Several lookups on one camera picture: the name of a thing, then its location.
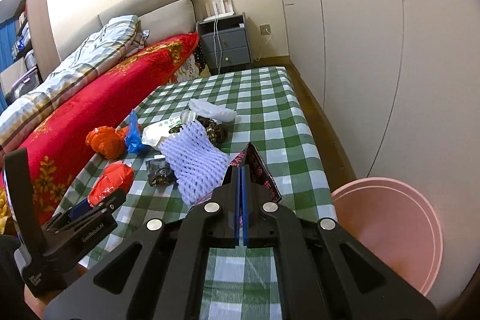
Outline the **white wardrobe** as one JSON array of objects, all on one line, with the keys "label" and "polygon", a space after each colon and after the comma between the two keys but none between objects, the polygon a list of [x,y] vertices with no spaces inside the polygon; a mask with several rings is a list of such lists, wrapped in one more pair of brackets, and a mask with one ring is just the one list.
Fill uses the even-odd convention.
[{"label": "white wardrobe", "polygon": [[445,310],[479,266],[479,0],[282,0],[289,56],[355,175],[433,205]]}]

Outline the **dark crumpled foil wrapper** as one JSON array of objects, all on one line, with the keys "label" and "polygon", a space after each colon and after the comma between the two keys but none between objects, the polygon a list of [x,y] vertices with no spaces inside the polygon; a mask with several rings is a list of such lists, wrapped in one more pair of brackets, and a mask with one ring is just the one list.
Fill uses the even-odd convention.
[{"label": "dark crumpled foil wrapper", "polygon": [[176,181],[174,171],[163,155],[157,155],[145,164],[148,183],[151,187],[172,184]]}]

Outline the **blue plastic bag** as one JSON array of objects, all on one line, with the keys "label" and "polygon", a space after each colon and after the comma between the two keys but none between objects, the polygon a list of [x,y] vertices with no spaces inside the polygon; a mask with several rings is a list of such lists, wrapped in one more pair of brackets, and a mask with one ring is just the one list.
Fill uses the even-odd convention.
[{"label": "blue plastic bag", "polygon": [[150,147],[142,142],[142,132],[138,127],[138,118],[135,110],[131,110],[128,121],[128,131],[124,138],[128,153],[140,156],[146,155]]}]

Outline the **white foam net sleeve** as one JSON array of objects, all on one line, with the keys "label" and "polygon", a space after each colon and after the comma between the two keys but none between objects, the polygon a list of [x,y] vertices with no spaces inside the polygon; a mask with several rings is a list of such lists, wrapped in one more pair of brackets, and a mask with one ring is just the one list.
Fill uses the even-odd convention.
[{"label": "white foam net sleeve", "polygon": [[197,115],[204,118],[210,118],[218,124],[231,123],[238,115],[235,110],[194,98],[190,100],[189,108]]}]

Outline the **red plastic wrapper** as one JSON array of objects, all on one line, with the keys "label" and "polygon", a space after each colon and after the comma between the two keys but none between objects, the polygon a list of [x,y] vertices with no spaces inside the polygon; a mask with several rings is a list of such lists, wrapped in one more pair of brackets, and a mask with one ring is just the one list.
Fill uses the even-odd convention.
[{"label": "red plastic wrapper", "polygon": [[116,190],[127,194],[134,182],[134,170],[122,163],[114,162],[103,169],[103,173],[87,196],[91,206],[96,206]]}]

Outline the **blue plaid quilt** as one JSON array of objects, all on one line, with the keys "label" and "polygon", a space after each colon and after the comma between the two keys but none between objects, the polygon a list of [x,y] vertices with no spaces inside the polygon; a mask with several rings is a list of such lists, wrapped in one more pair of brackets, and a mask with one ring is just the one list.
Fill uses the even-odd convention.
[{"label": "blue plaid quilt", "polygon": [[1,154],[17,149],[49,115],[89,83],[139,50],[139,18],[122,15],[90,34],[45,81],[1,113]]}]

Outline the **red floral blanket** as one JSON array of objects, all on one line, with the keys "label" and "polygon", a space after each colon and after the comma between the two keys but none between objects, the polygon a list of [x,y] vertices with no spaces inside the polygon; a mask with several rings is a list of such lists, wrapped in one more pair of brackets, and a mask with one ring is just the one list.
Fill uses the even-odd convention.
[{"label": "red floral blanket", "polygon": [[33,215],[46,223],[95,151],[86,139],[96,128],[115,130],[157,87],[174,79],[199,45],[196,32],[161,40],[56,102],[43,88],[1,114],[1,154],[28,154]]}]

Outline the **white green paper wrapper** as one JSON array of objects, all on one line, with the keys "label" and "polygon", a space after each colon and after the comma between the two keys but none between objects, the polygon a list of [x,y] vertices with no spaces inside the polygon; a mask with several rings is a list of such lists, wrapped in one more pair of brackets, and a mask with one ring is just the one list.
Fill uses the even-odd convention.
[{"label": "white green paper wrapper", "polygon": [[146,126],[142,130],[142,143],[153,149],[160,150],[160,144],[171,136],[170,130],[177,125],[182,125],[180,116],[167,118]]}]

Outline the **black patterned crumpled wrapper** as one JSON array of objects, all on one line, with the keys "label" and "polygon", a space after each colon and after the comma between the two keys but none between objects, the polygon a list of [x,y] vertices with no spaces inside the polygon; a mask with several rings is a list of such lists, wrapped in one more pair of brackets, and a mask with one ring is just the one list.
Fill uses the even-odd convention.
[{"label": "black patterned crumpled wrapper", "polygon": [[168,130],[169,136],[179,136],[182,140],[195,143],[210,143],[218,146],[226,141],[228,129],[223,124],[217,124],[213,119],[197,117],[185,124],[178,124]]}]

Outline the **wall power socket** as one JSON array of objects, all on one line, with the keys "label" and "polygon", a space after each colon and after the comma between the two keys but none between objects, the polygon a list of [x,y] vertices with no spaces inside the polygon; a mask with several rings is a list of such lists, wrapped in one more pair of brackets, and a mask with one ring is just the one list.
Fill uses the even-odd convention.
[{"label": "wall power socket", "polygon": [[270,36],[272,34],[269,24],[263,24],[259,27],[259,29],[262,36]]}]

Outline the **grey bedside cabinet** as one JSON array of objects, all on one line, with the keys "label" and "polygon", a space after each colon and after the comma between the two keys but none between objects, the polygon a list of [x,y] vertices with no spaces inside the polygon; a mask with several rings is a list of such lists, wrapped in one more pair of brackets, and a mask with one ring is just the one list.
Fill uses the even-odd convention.
[{"label": "grey bedside cabinet", "polygon": [[202,52],[212,74],[249,68],[252,63],[247,18],[244,13],[198,22]]}]

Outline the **orange crumpled plastic bag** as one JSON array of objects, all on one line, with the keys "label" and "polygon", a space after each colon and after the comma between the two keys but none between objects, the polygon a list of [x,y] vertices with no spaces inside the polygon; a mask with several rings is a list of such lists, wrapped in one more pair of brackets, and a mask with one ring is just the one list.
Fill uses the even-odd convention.
[{"label": "orange crumpled plastic bag", "polygon": [[125,138],[129,126],[114,129],[109,126],[96,127],[85,138],[85,144],[97,154],[101,154],[108,160],[115,160],[126,150]]}]

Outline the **white router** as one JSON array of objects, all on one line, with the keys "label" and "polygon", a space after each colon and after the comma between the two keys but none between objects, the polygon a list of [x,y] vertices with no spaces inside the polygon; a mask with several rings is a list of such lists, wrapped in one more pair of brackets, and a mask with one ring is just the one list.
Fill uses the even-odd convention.
[{"label": "white router", "polygon": [[207,17],[204,22],[215,19],[224,19],[234,15],[234,10],[230,0],[218,0],[205,4]]}]

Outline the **dark magenta snack wrapper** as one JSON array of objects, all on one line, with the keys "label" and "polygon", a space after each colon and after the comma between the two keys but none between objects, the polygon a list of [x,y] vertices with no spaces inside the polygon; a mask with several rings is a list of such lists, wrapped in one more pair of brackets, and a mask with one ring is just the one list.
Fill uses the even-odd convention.
[{"label": "dark magenta snack wrapper", "polygon": [[209,200],[213,190],[224,184],[229,167],[245,165],[249,166],[250,181],[267,188],[271,202],[281,201],[281,193],[260,152],[256,146],[248,143],[230,163],[224,163],[224,158],[215,157],[212,164],[193,169],[191,177],[187,177],[186,190],[182,192],[184,203],[189,204],[188,214],[196,205]]}]

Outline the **pink plastic bin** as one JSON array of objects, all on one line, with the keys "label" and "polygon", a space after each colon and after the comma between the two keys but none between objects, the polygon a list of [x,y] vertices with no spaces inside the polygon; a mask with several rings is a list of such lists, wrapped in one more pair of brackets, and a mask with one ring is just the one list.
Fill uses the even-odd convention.
[{"label": "pink plastic bin", "polygon": [[442,228],[428,200],[397,179],[358,179],[332,192],[337,221],[421,294],[437,279]]}]

